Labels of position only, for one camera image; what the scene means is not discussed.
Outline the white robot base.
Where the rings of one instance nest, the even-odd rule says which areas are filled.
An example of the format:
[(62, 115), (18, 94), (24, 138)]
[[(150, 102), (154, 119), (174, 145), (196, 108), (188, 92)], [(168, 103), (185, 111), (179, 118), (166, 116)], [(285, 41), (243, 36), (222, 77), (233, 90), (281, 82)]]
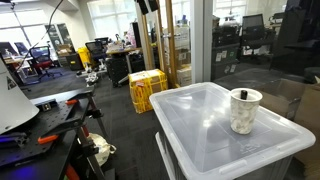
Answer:
[(0, 134), (31, 120), (39, 112), (0, 61)]

